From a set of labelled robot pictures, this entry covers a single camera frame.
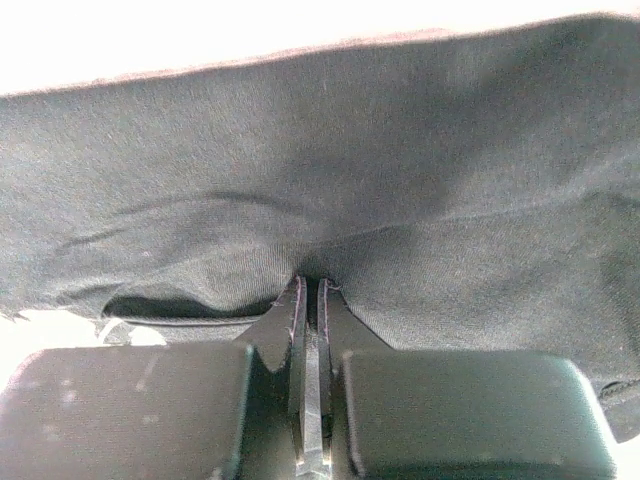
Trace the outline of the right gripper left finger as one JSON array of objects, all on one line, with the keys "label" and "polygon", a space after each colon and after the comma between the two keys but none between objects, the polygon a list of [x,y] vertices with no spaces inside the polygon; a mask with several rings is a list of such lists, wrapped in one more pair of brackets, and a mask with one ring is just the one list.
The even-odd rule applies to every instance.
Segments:
[{"label": "right gripper left finger", "polygon": [[292,479],[307,285],[231,341],[41,350],[1,393],[5,479]]}]

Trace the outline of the black t shirt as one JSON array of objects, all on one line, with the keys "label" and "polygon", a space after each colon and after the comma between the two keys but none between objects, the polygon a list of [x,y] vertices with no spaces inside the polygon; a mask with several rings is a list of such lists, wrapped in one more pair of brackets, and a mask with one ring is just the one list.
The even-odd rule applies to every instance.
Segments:
[{"label": "black t shirt", "polygon": [[571,359],[639,433],[639,25],[580,18],[1,102],[1,310],[253,316]]}]

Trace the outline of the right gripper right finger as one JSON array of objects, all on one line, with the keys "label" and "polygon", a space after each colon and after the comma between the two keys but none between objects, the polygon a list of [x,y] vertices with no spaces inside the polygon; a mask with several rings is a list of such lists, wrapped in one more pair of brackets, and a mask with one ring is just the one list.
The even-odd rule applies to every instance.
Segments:
[{"label": "right gripper right finger", "polygon": [[337,479],[614,479],[615,439],[571,361],[528,351],[398,350],[318,287]]}]

